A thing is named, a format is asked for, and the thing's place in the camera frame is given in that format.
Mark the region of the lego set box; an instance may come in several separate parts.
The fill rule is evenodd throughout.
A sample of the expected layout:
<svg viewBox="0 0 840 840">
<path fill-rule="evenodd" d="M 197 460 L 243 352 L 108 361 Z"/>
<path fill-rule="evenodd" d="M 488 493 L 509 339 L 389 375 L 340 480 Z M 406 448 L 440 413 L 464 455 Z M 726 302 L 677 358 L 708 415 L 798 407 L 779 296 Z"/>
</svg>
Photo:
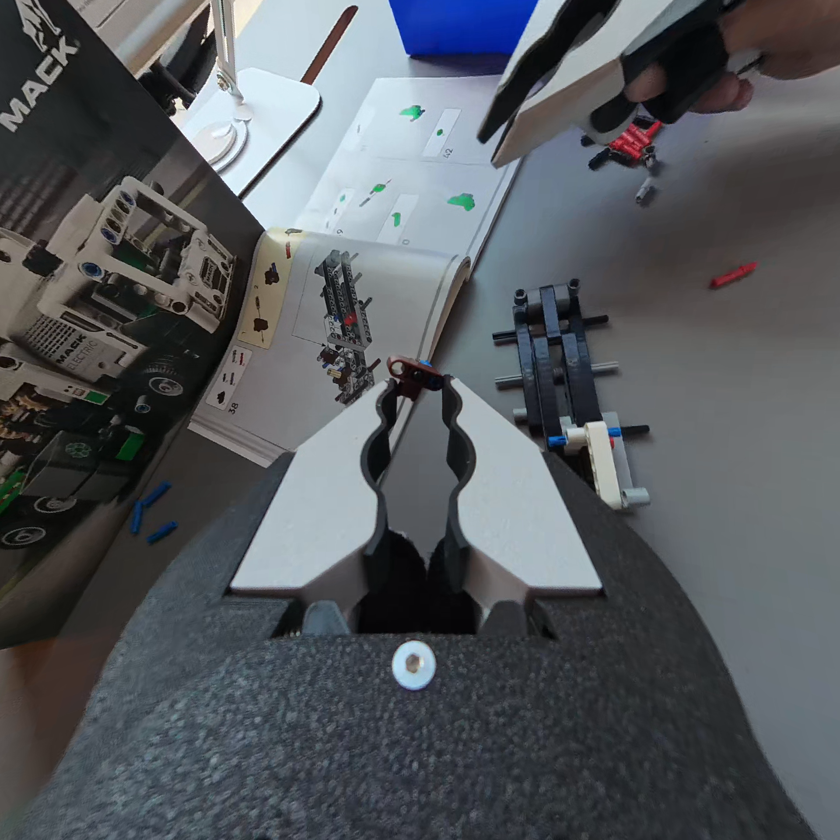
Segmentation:
<svg viewBox="0 0 840 840">
<path fill-rule="evenodd" d="M 1 3 L 1 643 L 54 637 L 214 378 L 263 228 L 69 2 Z"/>
</svg>

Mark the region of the white lamp stand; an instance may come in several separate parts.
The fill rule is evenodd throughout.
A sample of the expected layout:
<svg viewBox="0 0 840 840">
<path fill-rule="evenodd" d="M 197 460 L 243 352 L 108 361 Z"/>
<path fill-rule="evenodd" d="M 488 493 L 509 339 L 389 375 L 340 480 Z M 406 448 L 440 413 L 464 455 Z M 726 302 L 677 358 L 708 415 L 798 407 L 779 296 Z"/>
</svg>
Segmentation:
<svg viewBox="0 0 840 840">
<path fill-rule="evenodd" d="M 212 1 L 210 8 L 215 68 L 179 127 L 231 191 L 244 197 L 319 110 L 321 98 L 302 82 L 254 67 L 238 69 L 233 3 Z"/>
</svg>

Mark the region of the person's right hand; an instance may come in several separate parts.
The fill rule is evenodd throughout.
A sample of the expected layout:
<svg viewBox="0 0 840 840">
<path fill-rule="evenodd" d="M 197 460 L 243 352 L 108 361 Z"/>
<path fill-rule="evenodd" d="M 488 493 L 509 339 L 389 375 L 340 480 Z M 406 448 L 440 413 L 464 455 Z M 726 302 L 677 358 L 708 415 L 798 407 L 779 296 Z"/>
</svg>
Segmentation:
<svg viewBox="0 0 840 840">
<path fill-rule="evenodd" d="M 813 77 L 839 64 L 839 1 L 747 1 L 719 17 L 717 26 L 730 55 L 758 51 L 760 73 L 783 81 Z M 651 65 L 624 88 L 631 102 L 662 95 L 667 75 Z M 727 73 L 690 109 L 736 112 L 753 96 L 753 84 Z"/>
</svg>

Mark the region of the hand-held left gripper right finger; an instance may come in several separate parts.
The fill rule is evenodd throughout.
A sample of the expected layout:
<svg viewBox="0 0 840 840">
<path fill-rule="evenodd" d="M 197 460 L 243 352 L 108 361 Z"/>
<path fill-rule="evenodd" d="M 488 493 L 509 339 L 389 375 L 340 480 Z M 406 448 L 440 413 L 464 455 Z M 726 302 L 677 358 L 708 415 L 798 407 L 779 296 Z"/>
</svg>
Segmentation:
<svg viewBox="0 0 840 840">
<path fill-rule="evenodd" d="M 443 542 L 450 587 L 472 599 L 601 594 L 546 454 L 452 375 L 442 419 L 455 477 Z"/>
</svg>

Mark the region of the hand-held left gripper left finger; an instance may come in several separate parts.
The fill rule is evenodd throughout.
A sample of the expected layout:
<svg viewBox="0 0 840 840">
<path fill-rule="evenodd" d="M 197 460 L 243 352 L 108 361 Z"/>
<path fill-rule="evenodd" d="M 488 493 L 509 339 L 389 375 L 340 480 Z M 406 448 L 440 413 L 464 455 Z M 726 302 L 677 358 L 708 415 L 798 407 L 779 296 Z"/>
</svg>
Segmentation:
<svg viewBox="0 0 840 840">
<path fill-rule="evenodd" d="M 364 597 L 392 568 L 381 479 L 400 386 L 384 381 L 298 447 L 230 582 L 237 595 Z"/>
</svg>

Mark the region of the small brown lego piece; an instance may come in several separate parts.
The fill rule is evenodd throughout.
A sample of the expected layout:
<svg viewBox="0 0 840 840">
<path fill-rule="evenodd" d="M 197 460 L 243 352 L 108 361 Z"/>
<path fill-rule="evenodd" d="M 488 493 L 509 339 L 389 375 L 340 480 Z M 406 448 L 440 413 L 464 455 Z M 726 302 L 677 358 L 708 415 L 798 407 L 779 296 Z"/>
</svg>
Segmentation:
<svg viewBox="0 0 840 840">
<path fill-rule="evenodd" d="M 444 375 L 426 360 L 393 355 L 386 366 L 395 382 L 395 392 L 408 400 L 416 400 L 423 391 L 440 392 L 444 388 Z"/>
</svg>

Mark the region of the blue plastic bin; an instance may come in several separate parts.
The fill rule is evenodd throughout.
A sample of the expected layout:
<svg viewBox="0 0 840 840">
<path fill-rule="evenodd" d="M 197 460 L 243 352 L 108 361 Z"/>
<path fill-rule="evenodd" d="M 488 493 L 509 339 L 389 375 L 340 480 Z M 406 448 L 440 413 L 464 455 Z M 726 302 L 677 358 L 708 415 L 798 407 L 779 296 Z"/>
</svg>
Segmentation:
<svg viewBox="0 0 840 840">
<path fill-rule="evenodd" d="M 510 57 L 536 1 L 391 1 L 410 57 Z"/>
</svg>

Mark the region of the black lego chassis assembly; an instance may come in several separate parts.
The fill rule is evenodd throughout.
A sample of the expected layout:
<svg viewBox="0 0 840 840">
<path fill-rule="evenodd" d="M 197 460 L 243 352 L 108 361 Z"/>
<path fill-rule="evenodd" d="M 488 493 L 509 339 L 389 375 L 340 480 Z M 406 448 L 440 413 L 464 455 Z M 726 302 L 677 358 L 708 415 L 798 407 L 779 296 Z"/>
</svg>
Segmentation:
<svg viewBox="0 0 840 840">
<path fill-rule="evenodd" d="M 497 346 L 513 345 L 519 373 L 496 378 L 499 391 L 520 390 L 523 406 L 514 423 L 557 455 L 611 509 L 634 511 L 650 504 L 648 490 L 634 481 L 627 441 L 649 435 L 645 424 L 625 425 L 602 408 L 596 379 L 617 373 L 617 363 L 595 363 L 588 328 L 606 315 L 584 315 L 577 278 L 530 290 L 517 289 L 512 328 L 492 334 Z"/>
</svg>

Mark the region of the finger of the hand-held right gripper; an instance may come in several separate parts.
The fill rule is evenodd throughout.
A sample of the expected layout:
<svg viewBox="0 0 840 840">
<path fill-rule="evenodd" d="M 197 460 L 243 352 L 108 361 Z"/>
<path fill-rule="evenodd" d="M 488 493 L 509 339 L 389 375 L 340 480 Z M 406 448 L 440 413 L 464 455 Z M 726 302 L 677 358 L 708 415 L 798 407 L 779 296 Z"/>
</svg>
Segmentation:
<svg viewBox="0 0 840 840">
<path fill-rule="evenodd" d="M 518 112 L 538 82 L 610 16 L 616 1 L 539 1 L 498 83 L 478 141 L 485 144 Z"/>
<path fill-rule="evenodd" d="M 613 68 L 623 48 L 641 45 L 655 25 L 676 21 L 688 2 L 721 1 L 617 1 L 603 24 L 534 86 L 514 117 L 500 128 L 503 132 L 491 163 L 496 168 L 507 165 L 569 128 L 584 131 L 592 110 L 613 96 Z"/>
</svg>

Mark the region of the brown wooden strip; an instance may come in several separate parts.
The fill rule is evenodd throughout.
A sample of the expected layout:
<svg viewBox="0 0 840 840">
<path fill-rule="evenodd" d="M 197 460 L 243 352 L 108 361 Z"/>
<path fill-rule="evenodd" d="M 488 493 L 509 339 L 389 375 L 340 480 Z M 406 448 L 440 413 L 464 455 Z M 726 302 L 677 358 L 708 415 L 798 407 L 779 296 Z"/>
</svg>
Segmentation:
<svg viewBox="0 0 840 840">
<path fill-rule="evenodd" d="M 327 37 L 324 39 L 320 49 L 313 57 L 309 67 L 304 71 L 300 82 L 304 85 L 312 86 L 319 74 L 327 64 L 333 51 L 337 48 L 341 38 L 352 23 L 358 11 L 357 5 L 350 5 L 346 7 L 339 16 L 336 23 L 330 29 Z"/>
</svg>

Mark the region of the lego instruction booklet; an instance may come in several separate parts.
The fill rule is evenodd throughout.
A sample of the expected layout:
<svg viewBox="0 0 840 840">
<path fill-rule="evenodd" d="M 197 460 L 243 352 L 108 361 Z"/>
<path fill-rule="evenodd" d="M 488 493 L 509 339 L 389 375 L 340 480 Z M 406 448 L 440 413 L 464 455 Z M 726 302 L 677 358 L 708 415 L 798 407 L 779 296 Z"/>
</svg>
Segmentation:
<svg viewBox="0 0 840 840">
<path fill-rule="evenodd" d="M 261 236 L 237 330 L 189 429 L 269 466 L 431 361 L 516 174 L 480 125 L 499 76 L 376 79 L 291 227 Z"/>
</svg>

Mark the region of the red and black lego pile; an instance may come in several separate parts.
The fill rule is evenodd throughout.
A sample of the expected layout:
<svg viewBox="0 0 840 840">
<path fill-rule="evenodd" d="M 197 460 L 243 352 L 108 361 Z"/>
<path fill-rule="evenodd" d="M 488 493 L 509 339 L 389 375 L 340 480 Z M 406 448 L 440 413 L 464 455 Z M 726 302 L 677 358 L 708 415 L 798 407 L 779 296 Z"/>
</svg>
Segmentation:
<svg viewBox="0 0 840 840">
<path fill-rule="evenodd" d="M 587 168 L 596 172 L 611 161 L 627 169 L 641 166 L 650 173 L 656 173 L 658 157 L 655 140 L 664 126 L 659 120 L 636 116 L 622 134 L 592 156 Z"/>
</svg>

